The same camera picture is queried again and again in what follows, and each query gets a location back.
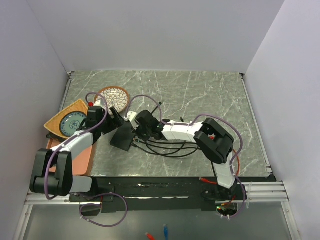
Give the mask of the black network switch box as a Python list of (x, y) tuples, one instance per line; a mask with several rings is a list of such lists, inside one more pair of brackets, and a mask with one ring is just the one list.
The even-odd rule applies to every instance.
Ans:
[(110, 141), (110, 145), (120, 150), (128, 152), (136, 134), (133, 131), (132, 125), (126, 122), (119, 127)]

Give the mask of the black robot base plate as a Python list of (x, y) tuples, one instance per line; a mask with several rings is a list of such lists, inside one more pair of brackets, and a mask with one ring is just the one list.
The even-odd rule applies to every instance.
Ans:
[(218, 202), (245, 202), (245, 186), (230, 189), (215, 177), (95, 177), (89, 193), (69, 197), (72, 203), (100, 204), (103, 213), (117, 211), (215, 211)]

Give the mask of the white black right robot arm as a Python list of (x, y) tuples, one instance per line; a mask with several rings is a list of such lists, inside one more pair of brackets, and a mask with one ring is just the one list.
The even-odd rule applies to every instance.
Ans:
[(135, 134), (145, 142), (154, 138), (196, 144), (212, 163), (218, 199), (228, 200), (236, 194), (236, 178), (230, 166), (234, 139), (214, 119), (206, 118), (203, 122), (193, 124), (172, 120), (162, 122), (148, 110), (143, 110), (140, 113), (129, 111), (125, 120), (131, 123)]

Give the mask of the black cable teal plugs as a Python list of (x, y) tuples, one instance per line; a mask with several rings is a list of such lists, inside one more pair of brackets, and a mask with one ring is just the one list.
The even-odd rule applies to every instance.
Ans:
[[(158, 106), (156, 106), (152, 112), (150, 112), (152, 115), (153, 113), (160, 108), (162, 102), (158, 103)], [(162, 130), (164, 128), (164, 124), (162, 124), (161, 122), (159, 123), (159, 130), (162, 133)], [(177, 158), (183, 158), (183, 157), (188, 157), (194, 153), (196, 153), (199, 150), (199, 147), (196, 146), (195, 143), (191, 142), (187, 142), (187, 141), (182, 141), (182, 142), (174, 142), (172, 143), (173, 145), (179, 145), (181, 144), (181, 146), (179, 148), (170, 148), (170, 147), (164, 147), (164, 146), (160, 146), (158, 144), (160, 144), (157, 141), (164, 141), (164, 143), (162, 143), (163, 145), (170, 145), (170, 143), (168, 142), (168, 140), (164, 137), (164, 135), (162, 134), (162, 139), (161, 140), (157, 140), (157, 141), (152, 141), (151, 138), (148, 141), (143, 141), (142, 139), (139, 138), (139, 140), (135, 139), (134, 140), (137, 143), (142, 143), (144, 144), (149, 151), (143, 149), (142, 147), (139, 147), (137, 144), (133, 143), (132, 146), (135, 148), (138, 148), (142, 151), (144, 151), (147, 154), (150, 155), (155, 155), (155, 156), (161, 156), (161, 157), (166, 157), (166, 158), (172, 158), (172, 159), (177, 159)]]

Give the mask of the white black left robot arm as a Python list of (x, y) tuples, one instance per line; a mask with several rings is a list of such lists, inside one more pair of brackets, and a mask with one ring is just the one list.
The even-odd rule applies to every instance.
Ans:
[(77, 131), (51, 149), (41, 148), (35, 155), (29, 189), (52, 200), (67, 196), (74, 183), (73, 160), (98, 139), (124, 125), (124, 118), (111, 108), (112, 115), (101, 106), (88, 108)]

